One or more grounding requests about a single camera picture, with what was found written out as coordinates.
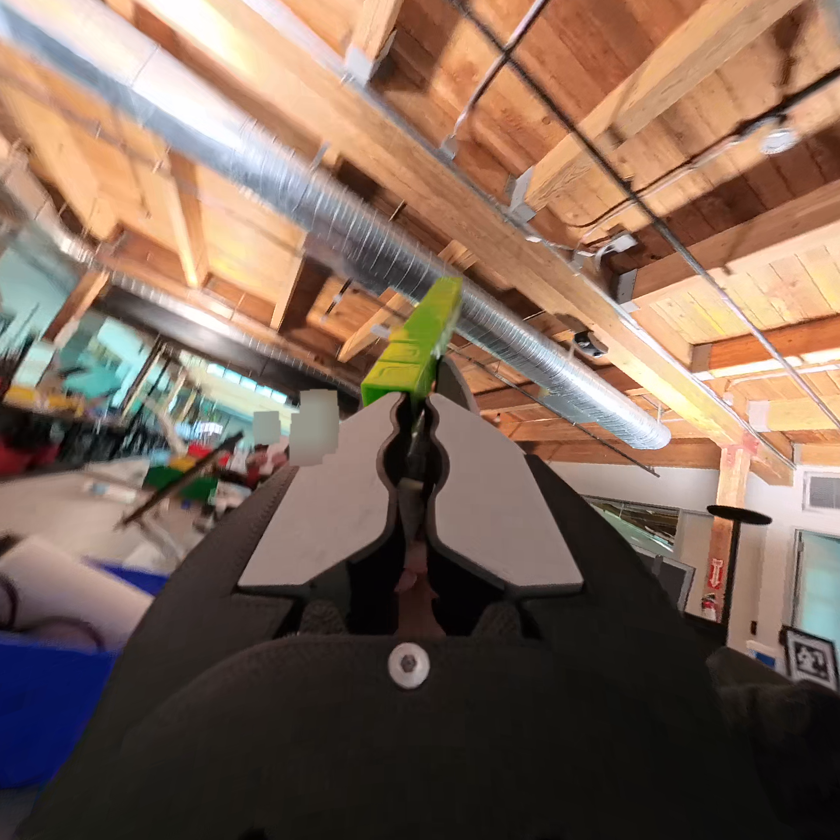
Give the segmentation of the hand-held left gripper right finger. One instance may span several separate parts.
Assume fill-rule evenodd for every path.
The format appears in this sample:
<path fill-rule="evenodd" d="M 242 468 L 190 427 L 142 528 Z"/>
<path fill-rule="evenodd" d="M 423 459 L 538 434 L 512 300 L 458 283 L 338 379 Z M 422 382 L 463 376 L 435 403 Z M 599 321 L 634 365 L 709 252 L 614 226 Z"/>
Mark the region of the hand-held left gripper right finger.
<path fill-rule="evenodd" d="M 520 448 L 443 395 L 427 409 L 439 477 L 431 546 L 501 590 L 580 590 L 582 573 Z"/>

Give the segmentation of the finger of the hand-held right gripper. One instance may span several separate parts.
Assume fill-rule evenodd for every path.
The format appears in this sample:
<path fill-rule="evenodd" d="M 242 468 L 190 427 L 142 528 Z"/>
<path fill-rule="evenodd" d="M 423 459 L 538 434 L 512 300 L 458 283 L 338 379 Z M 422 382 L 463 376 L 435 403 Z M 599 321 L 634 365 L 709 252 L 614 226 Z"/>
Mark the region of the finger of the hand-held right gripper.
<path fill-rule="evenodd" d="M 480 415 L 476 398 L 452 356 L 437 363 L 435 391 L 475 415 Z"/>

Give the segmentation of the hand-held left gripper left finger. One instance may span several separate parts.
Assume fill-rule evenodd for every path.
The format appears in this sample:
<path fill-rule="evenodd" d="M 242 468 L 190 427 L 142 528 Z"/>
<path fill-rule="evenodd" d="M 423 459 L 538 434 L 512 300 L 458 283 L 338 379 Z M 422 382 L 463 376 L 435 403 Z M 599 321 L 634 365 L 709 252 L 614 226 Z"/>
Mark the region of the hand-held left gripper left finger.
<path fill-rule="evenodd" d="M 244 592 L 340 588 L 347 564 L 378 550 L 396 526 L 396 489 L 385 471 L 406 394 L 392 392 L 338 424 L 317 464 L 301 465 L 238 579 Z"/>

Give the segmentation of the green segmented bar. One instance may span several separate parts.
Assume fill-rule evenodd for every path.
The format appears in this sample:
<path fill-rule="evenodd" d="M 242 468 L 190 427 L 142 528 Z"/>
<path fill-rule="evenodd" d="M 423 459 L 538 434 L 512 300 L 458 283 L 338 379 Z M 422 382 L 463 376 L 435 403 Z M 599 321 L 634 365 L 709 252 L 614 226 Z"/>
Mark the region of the green segmented bar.
<path fill-rule="evenodd" d="M 384 396 L 404 394 L 419 406 L 429 396 L 460 318 L 463 281 L 441 277 L 391 337 L 360 386 L 364 407 Z"/>

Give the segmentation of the blue plastic bin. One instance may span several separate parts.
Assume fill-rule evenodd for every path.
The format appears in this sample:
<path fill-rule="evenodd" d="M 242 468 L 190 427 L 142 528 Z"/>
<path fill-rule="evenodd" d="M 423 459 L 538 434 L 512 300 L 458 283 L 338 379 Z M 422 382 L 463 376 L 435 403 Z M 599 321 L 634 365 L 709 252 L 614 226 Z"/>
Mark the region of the blue plastic bin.
<path fill-rule="evenodd" d="M 102 567 L 152 595 L 166 576 L 146 570 Z M 119 653 L 49 644 L 2 631 L 1 786 L 48 782 L 70 756 L 98 704 Z"/>

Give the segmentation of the person's right hand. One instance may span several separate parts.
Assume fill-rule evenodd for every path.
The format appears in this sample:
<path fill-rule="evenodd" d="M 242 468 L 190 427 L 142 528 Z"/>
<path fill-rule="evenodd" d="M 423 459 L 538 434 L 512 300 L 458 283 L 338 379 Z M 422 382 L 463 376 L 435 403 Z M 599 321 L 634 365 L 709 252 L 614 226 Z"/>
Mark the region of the person's right hand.
<path fill-rule="evenodd" d="M 419 526 L 406 548 L 403 572 L 395 587 L 395 636 L 402 641 L 445 637 L 445 631 L 434 614 L 434 604 L 438 597 L 428 578 L 427 550 L 425 529 Z"/>

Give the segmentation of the green crate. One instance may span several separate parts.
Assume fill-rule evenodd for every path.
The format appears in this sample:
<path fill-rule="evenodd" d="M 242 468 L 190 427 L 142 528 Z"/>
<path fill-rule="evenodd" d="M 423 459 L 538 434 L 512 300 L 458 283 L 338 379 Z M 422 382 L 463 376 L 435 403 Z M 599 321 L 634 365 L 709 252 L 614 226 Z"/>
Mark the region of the green crate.
<path fill-rule="evenodd" d="M 173 481 L 182 478 L 183 473 L 168 465 L 157 465 L 149 468 L 143 479 L 142 487 L 145 489 L 159 490 Z M 199 502 L 205 504 L 217 487 L 218 479 L 215 476 L 199 476 L 192 482 L 175 493 L 175 498 Z"/>

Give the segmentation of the black floor lamp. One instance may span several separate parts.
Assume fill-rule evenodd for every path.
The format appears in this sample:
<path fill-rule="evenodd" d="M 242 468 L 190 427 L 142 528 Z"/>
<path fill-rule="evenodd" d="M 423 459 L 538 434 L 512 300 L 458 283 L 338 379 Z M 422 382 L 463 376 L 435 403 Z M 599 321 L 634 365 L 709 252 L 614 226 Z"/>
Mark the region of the black floor lamp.
<path fill-rule="evenodd" d="M 718 622 L 721 626 L 723 642 L 726 642 L 731 623 L 732 596 L 734 592 L 734 581 L 737 570 L 742 526 L 746 524 L 766 528 L 771 525 L 773 520 L 765 514 L 743 507 L 709 505 L 707 507 L 707 512 L 715 519 L 720 519 L 731 524 L 728 557 L 726 558 L 726 580 L 724 585 L 720 588 L 721 603 Z"/>

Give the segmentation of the white paper roll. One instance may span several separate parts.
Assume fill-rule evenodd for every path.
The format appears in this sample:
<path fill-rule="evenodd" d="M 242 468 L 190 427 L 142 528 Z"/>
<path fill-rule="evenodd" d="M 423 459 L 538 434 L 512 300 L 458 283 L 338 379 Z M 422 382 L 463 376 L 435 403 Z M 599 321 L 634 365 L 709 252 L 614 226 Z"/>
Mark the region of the white paper roll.
<path fill-rule="evenodd" d="M 49 644 L 120 649 L 153 597 L 37 537 L 2 536 L 2 631 Z"/>

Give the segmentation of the tag sign on stand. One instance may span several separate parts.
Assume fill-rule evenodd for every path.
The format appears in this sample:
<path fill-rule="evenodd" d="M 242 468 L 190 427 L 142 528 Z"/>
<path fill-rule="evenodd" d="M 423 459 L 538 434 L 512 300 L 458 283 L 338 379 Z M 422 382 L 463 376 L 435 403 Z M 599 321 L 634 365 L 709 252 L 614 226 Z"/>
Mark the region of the tag sign on stand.
<path fill-rule="evenodd" d="M 790 681 L 807 682 L 839 693 L 837 651 L 832 640 L 782 626 L 780 643 Z"/>

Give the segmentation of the silver ventilation duct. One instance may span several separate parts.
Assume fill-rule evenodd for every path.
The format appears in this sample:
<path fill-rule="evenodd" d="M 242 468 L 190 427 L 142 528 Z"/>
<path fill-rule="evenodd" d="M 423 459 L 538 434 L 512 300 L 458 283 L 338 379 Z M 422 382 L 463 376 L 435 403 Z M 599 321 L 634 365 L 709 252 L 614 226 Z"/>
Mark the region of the silver ventilation duct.
<path fill-rule="evenodd" d="M 91 248 L 62 223 L 55 205 L 29 171 L 2 172 L 2 218 L 19 234 L 29 233 L 28 245 L 39 242 L 59 266 L 71 274 L 82 270 L 104 274 L 106 302 L 126 319 L 134 319 L 193 352 L 264 369 L 280 368 L 275 377 L 286 378 L 289 392 L 333 389 L 342 410 L 354 413 L 361 403 L 360 387 L 314 353 L 288 341 L 264 324 L 231 310 L 197 290 L 148 273 L 130 261 Z"/>
<path fill-rule="evenodd" d="M 174 151 L 303 228 L 328 266 L 419 309 L 445 263 L 99 2 L 2 1 L 2 40 L 99 95 Z M 636 449 L 671 440 L 658 422 L 567 350 L 462 279 L 457 331 L 549 394 L 575 422 Z"/>

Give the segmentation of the wooden post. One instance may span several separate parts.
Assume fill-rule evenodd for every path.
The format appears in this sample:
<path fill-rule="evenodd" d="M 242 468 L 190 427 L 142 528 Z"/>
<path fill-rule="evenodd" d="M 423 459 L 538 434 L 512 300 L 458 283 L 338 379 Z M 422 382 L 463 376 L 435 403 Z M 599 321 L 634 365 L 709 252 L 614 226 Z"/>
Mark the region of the wooden post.
<path fill-rule="evenodd" d="M 745 508 L 747 484 L 750 473 L 752 454 L 745 447 L 727 446 L 721 448 L 717 495 L 713 505 L 724 505 Z M 728 557 L 729 540 L 732 525 L 728 521 L 712 518 L 710 542 L 707 557 L 718 557 L 726 560 Z M 721 603 L 721 591 L 711 591 L 707 588 L 707 579 L 703 593 L 715 592 L 717 601 Z"/>

